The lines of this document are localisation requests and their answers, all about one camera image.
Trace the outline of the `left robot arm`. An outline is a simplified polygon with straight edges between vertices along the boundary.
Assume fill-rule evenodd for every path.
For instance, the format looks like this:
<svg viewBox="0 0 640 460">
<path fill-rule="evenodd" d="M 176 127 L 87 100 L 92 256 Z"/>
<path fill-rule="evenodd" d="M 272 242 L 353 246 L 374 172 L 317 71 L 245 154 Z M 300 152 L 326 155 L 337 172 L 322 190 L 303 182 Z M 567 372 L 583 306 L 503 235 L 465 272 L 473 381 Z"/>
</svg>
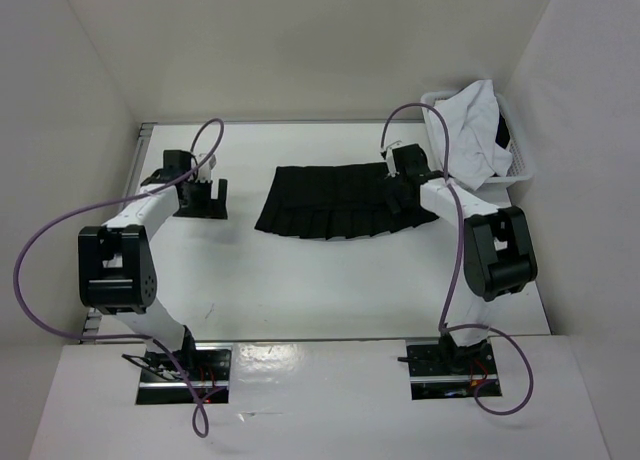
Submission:
<svg viewBox="0 0 640 460">
<path fill-rule="evenodd" d="M 215 165 L 213 154 L 164 151 L 163 166 L 141 182 L 134 200 L 78 235 L 82 303 L 141 337 L 147 346 L 141 365 L 166 379 L 190 378 L 203 360 L 190 329 L 159 300 L 150 240 L 171 217 L 228 218 L 228 182 L 213 180 Z"/>
</svg>

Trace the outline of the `black pleated skirt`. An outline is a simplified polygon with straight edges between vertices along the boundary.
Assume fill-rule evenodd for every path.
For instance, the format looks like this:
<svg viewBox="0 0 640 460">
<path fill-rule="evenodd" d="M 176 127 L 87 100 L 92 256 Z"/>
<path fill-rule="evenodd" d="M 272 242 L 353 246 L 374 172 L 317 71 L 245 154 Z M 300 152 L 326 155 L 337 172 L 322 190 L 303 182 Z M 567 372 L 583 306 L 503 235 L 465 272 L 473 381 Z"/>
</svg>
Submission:
<svg viewBox="0 0 640 460">
<path fill-rule="evenodd" d="M 279 166 L 255 229 L 300 239 L 353 239 L 415 228 L 437 216 L 388 201 L 384 163 Z"/>
</svg>

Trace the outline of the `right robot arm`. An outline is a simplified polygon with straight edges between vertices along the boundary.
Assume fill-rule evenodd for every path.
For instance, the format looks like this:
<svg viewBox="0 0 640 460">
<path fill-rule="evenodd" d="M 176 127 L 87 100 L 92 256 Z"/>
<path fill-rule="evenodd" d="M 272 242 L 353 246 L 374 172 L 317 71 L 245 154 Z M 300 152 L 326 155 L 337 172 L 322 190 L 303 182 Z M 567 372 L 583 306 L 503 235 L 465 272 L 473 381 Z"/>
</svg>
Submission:
<svg viewBox="0 0 640 460">
<path fill-rule="evenodd" d="M 438 361 L 459 373 L 487 342 L 499 299 L 521 292 L 538 268 L 526 216 L 500 208 L 428 166 L 417 144 L 395 142 L 381 152 L 385 197 L 394 215 L 429 213 L 456 230 L 453 279 L 438 321 Z"/>
</svg>

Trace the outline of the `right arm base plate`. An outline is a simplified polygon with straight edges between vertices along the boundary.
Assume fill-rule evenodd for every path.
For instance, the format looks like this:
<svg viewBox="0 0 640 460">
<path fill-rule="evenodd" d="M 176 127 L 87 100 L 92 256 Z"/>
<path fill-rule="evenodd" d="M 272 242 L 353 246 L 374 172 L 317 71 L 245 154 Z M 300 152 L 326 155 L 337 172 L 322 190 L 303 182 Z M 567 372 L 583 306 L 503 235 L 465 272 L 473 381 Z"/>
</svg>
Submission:
<svg viewBox="0 0 640 460">
<path fill-rule="evenodd" d="M 449 338 L 406 342 L 397 360 L 408 367 L 413 400 L 500 397 L 497 366 L 488 341 L 456 347 Z"/>
</svg>

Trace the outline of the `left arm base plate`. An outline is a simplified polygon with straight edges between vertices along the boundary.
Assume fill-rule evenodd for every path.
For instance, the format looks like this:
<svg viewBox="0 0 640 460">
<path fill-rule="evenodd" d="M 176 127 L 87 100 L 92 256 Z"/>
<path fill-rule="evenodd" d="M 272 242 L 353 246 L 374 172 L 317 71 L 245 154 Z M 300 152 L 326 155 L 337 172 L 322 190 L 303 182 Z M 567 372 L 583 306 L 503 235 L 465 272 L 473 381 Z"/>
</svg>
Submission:
<svg viewBox="0 0 640 460">
<path fill-rule="evenodd" d="M 140 370 L 137 405 L 192 404 L 193 397 L 179 371 L 166 354 L 146 351 L 121 357 Z M 205 404 L 226 404 L 229 398 L 232 345 L 197 343 L 193 362 L 182 368 Z"/>
</svg>

